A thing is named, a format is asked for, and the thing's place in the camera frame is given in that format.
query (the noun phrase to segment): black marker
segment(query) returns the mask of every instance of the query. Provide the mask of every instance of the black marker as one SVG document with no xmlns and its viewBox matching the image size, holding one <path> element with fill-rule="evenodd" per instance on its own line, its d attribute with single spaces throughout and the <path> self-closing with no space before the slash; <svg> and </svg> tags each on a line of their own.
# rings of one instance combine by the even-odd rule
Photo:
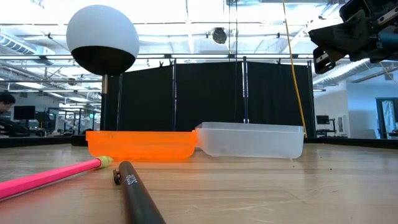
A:
<svg viewBox="0 0 398 224">
<path fill-rule="evenodd" d="M 128 223 L 165 223 L 130 162 L 120 163 L 119 170 L 113 170 L 113 178 L 117 185 L 122 185 Z"/>
</svg>

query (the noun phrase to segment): table surface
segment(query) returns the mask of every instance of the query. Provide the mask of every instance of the table surface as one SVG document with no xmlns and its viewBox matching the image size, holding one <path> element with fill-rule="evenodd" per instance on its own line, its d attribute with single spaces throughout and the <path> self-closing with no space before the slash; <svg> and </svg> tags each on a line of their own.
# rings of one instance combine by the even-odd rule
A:
<svg viewBox="0 0 398 224">
<path fill-rule="evenodd" d="M 0 149 L 0 181 L 91 159 L 70 145 Z M 1 223 L 125 223 L 112 170 L 0 202 Z M 397 223 L 398 151 L 306 144 L 295 160 L 210 157 L 135 162 L 167 223 Z"/>
</svg>

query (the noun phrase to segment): ceiling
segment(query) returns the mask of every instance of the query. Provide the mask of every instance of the ceiling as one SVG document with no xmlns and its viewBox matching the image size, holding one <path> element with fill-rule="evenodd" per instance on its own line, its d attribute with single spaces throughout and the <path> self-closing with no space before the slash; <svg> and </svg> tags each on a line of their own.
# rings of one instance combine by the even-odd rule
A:
<svg viewBox="0 0 398 224">
<path fill-rule="evenodd" d="M 238 0 L 237 5 L 228 6 L 227 3 L 235 1 L 1 1 L 0 36 L 6 35 L 27 49 L 31 49 L 36 55 L 69 55 L 65 37 L 67 24 L 72 15 L 85 6 L 105 4 L 119 9 L 132 20 L 139 33 L 140 55 L 152 55 L 137 60 L 131 70 L 158 67 L 159 61 L 168 65 L 168 59 L 152 58 L 157 54 L 289 54 L 284 8 L 281 1 Z M 342 0 L 286 0 L 286 18 L 292 53 L 311 55 L 316 45 L 310 41 L 308 31 L 340 23 L 339 9 L 344 2 Z M 212 39 L 211 35 L 216 27 L 222 27 L 229 36 L 223 45 L 216 44 Z M 10 49 L 9 46 L 0 45 L 0 55 L 21 56 L 21 53 Z M 209 61 L 215 60 L 193 58 L 179 60 L 177 63 Z M 16 60 L 14 58 L 0 60 L 0 62 L 2 63 L 0 64 L 2 68 L 0 78 L 5 80 L 48 81 L 71 78 L 99 80 L 101 78 L 80 68 L 72 58 L 65 60 Z M 101 89 L 101 83 L 77 85 L 43 83 L 41 85 L 48 90 Z M 9 89 L 9 86 L 3 85 L 2 88 Z M 26 89 L 26 86 L 12 85 L 12 88 Z M 99 100 L 96 93 L 84 93 L 81 97 L 83 95 L 92 101 Z"/>
</svg>

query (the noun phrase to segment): black curtain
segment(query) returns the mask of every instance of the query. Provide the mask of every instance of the black curtain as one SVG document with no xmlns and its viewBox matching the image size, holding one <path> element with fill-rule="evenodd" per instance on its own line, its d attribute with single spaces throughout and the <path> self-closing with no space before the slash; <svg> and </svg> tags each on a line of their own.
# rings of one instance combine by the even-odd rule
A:
<svg viewBox="0 0 398 224">
<path fill-rule="evenodd" d="M 393 99 L 394 104 L 394 114 L 396 116 L 396 121 L 398 121 L 398 98 Z"/>
<path fill-rule="evenodd" d="M 173 66 L 123 75 L 119 130 L 173 131 Z"/>
<path fill-rule="evenodd" d="M 295 74 L 307 136 L 314 138 L 311 69 L 296 65 Z M 302 126 L 291 65 L 248 62 L 248 89 L 250 123 Z"/>
<path fill-rule="evenodd" d="M 177 131 L 202 122 L 243 123 L 241 62 L 177 65 Z"/>
</svg>

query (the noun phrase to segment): white sphere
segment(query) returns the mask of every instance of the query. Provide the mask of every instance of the white sphere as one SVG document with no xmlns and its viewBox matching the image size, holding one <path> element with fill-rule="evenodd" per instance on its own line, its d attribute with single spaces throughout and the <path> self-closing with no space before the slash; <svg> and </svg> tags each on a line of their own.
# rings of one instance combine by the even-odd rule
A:
<svg viewBox="0 0 398 224">
<path fill-rule="evenodd" d="M 98 75 L 125 72 L 139 52 L 134 24 L 119 10 L 102 5 L 84 7 L 73 15 L 67 44 L 76 62 Z"/>
</svg>

